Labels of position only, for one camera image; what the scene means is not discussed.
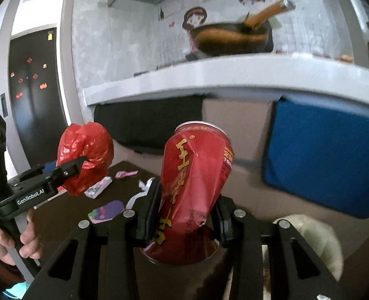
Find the person's left hand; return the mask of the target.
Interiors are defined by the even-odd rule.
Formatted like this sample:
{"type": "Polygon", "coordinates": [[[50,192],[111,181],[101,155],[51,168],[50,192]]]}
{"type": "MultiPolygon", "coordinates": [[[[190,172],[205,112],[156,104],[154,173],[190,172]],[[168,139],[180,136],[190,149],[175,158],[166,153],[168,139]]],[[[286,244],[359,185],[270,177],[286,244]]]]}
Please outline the person's left hand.
{"type": "MultiPolygon", "coordinates": [[[[30,258],[38,260],[42,256],[43,247],[39,241],[39,237],[35,232],[35,225],[33,223],[33,216],[35,210],[31,208],[26,215],[27,226],[26,229],[20,235],[20,241],[23,246],[19,250],[22,258],[30,258]]],[[[9,236],[4,230],[0,228],[0,260],[8,265],[15,265],[14,260],[9,254],[9,249],[15,248],[14,239],[9,236]]]]}

